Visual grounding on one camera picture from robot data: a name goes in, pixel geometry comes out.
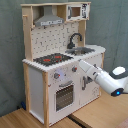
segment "backsplash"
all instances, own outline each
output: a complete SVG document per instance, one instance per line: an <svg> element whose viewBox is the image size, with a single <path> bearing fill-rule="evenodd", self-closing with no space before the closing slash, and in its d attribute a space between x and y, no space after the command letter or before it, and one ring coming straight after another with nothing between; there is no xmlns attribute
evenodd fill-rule
<svg viewBox="0 0 128 128"><path fill-rule="evenodd" d="M35 27L31 32L33 58L67 49L70 37L78 33L79 22ZM78 36L73 38L78 46Z"/></svg>

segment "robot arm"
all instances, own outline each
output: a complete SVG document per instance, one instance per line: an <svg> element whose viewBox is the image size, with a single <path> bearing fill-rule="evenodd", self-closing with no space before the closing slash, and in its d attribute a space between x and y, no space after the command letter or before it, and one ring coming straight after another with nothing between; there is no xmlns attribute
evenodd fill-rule
<svg viewBox="0 0 128 128"><path fill-rule="evenodd" d="M101 86L111 96L128 93L128 71L123 67L117 67L110 74L99 67L93 66L84 60L80 60L82 70Z"/></svg>

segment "knob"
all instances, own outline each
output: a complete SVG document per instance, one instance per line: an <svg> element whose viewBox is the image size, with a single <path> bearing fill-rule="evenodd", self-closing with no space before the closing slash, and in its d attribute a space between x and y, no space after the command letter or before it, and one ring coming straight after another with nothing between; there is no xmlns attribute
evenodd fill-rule
<svg viewBox="0 0 128 128"><path fill-rule="evenodd" d="M73 71L73 72L76 72L76 70L77 70L77 67L73 67L73 68L72 68L72 71Z"/></svg>
<svg viewBox="0 0 128 128"><path fill-rule="evenodd" d="M55 74L54 74L54 78L55 78L55 79L58 79L59 77L60 77L60 74L58 74L58 73L55 73Z"/></svg>

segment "kitchen hood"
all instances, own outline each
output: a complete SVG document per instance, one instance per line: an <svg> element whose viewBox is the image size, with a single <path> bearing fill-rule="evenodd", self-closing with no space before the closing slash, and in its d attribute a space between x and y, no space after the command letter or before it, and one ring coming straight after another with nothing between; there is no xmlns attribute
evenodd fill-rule
<svg viewBox="0 0 128 128"><path fill-rule="evenodd" d="M43 16L34 23L36 27L64 23L64 19L53 15L52 5L43 6Z"/></svg>

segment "toy kitchen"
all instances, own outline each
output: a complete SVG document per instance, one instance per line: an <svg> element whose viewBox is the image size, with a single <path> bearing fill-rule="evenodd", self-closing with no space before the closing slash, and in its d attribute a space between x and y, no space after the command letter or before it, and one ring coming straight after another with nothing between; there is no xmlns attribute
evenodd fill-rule
<svg viewBox="0 0 128 128"><path fill-rule="evenodd" d="M100 95L79 60L102 67L105 49L85 44L90 2L22 4L27 112L49 127Z"/></svg>

